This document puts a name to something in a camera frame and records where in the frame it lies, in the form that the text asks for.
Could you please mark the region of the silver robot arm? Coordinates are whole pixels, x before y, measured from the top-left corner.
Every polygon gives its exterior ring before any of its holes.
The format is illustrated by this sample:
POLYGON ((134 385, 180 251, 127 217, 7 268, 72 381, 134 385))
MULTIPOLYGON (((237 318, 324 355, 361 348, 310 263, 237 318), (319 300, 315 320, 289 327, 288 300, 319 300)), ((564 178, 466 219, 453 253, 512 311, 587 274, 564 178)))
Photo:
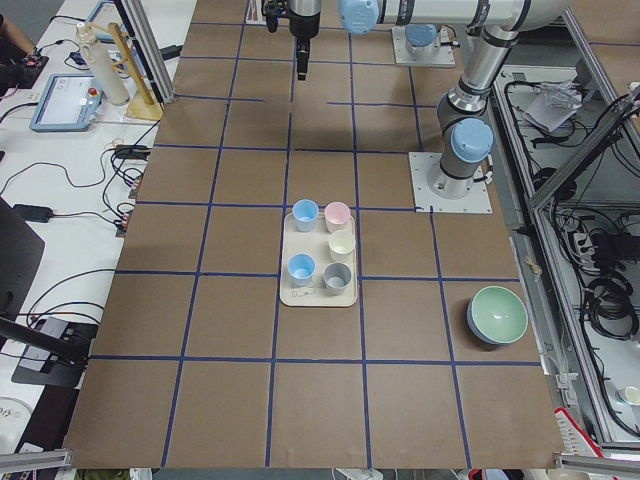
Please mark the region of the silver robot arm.
POLYGON ((439 40, 439 30, 434 24, 410 24, 405 27, 406 48, 412 54, 425 51, 439 40))
POLYGON ((441 130, 456 121, 484 113, 494 81, 522 31, 535 30, 557 19, 568 1, 339 1, 344 30, 364 35, 379 24, 462 25, 477 29, 479 39, 456 86, 438 105, 441 130))

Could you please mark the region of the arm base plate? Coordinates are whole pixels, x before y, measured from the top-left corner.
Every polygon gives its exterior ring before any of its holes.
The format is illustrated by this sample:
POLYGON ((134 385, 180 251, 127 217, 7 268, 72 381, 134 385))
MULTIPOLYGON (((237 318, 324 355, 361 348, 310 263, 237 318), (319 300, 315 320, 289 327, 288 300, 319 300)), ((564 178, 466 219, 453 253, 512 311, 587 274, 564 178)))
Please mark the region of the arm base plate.
POLYGON ((405 44, 404 30, 406 26, 395 26, 392 28, 392 40, 396 64, 432 68, 453 68, 455 66, 453 48, 445 28, 437 27, 435 25, 440 33, 439 40, 425 51, 412 54, 407 50, 405 44))
POLYGON ((478 165, 474 176, 449 177, 441 169, 439 152, 408 154, 415 210, 424 213, 491 214, 490 180, 478 165))

